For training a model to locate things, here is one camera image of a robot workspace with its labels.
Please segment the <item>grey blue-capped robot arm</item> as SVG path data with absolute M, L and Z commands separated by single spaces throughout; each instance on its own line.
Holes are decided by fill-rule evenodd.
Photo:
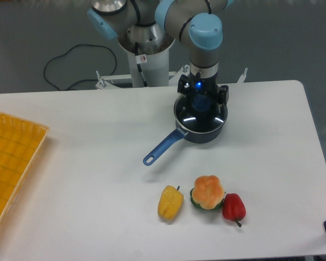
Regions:
M 223 40 L 218 13 L 231 1 L 91 1 L 88 18 L 126 51 L 133 87 L 167 86 L 168 51 L 175 41 L 190 53 L 187 84 L 217 97 Z

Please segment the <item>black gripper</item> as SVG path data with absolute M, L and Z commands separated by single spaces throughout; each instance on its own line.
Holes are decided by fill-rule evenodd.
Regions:
M 213 99 L 213 108 L 219 105 L 227 105 L 229 99 L 229 86 L 216 84 L 217 75 L 208 78 L 198 78 L 191 74 L 190 81 L 186 75 L 181 75 L 178 80 L 177 92 L 185 100 L 188 105 L 192 98 L 196 95 L 204 95 Z

